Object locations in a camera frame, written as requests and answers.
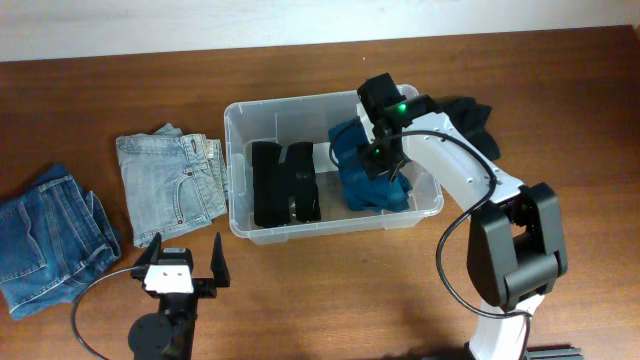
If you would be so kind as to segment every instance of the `dark blue cloth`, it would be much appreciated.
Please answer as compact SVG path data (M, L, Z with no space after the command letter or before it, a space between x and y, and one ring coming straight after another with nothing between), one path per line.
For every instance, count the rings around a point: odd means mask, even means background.
M0 289L16 320L73 301L120 256L100 200L61 165L0 205Z
M339 170L343 185L342 193L349 209L377 212L382 210L393 212L408 210L409 191L413 188L402 173L398 174L392 182L389 182L389 175L383 175L371 180L364 171L362 164L358 162L358 146L368 143L359 118L341 123L330 129L330 141L333 141L336 134L348 126L351 127L345 130L335 142L333 152L340 164L348 166Z

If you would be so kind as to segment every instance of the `dark blue denim jeans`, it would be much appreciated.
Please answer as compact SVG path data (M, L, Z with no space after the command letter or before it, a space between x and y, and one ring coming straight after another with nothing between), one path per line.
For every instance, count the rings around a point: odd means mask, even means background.
M61 165L0 205L0 288L14 319L72 302L120 255L100 200Z

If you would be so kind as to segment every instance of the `blue folded garment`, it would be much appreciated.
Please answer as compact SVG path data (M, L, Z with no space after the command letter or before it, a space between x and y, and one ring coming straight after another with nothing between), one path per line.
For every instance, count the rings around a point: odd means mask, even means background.
M330 141L333 141L336 134L346 127L349 128L338 137L333 146L333 152L340 164L348 166L340 169L340 180L342 180L343 185L342 193L349 209L377 212L382 210L393 212L408 210L409 191L413 188L402 173L398 174L392 182L389 182L389 175L383 175L372 180L369 179L364 167L359 162L358 146L368 143L359 118L341 123L330 129Z

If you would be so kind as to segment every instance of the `robotic arm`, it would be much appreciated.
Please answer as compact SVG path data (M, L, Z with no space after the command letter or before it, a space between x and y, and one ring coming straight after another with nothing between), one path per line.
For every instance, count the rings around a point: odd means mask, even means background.
M367 80L358 96L358 115L370 140L359 149L368 176L393 180L404 164L416 161L468 212L463 215L471 216L467 270L482 297L480 309L462 300L444 275L440 255L447 233L437 255L447 289L480 315L468 357L521 358L533 312L567 271L554 192L544 183L527 187L495 166L457 132L435 101L426 95L406 99L389 74ZM514 236L511 224L523 232Z

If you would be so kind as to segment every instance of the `white plastic part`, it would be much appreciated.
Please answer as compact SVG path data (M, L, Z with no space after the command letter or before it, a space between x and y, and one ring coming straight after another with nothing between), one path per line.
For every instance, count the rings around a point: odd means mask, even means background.
M398 90L407 98L418 95L410 85ZM342 195L337 169L328 159L328 130L356 117L360 103L355 91L304 96L288 99L250 101L227 107L224 114L229 175L229 224L238 237L257 244L271 244L289 239L372 229L397 229L416 225L425 217L436 215L444 206L440 185L417 163L408 164L402 173L413 190L409 193L409 210L401 213L350 211ZM251 147L256 141L273 141L288 146L311 141L314 151L316 182L320 196L319 222L291 223L271 229L253 222L253 169Z
M516 307L533 315L544 300L544 295L534 295ZM482 301L481 310L494 314L504 314L502 309ZM478 327L469 342L469 350L476 360L519 360L525 337L525 319L516 316L509 319L489 319L480 316Z
M144 288L146 291L155 291L158 294L192 294L193 282L189 266L151 265L144 277Z
M358 115L370 142L373 142L373 125L362 104ZM452 136L475 149L453 126L445 113L429 113L413 120L403 131L430 130ZM404 153L432 174L451 197L466 210L486 195L489 176L480 163L460 146L451 141L442 141L436 136L411 135L402 139ZM520 193L522 181L502 171L482 153L476 153L489 164L498 178L496 191L491 197L494 203L501 202Z

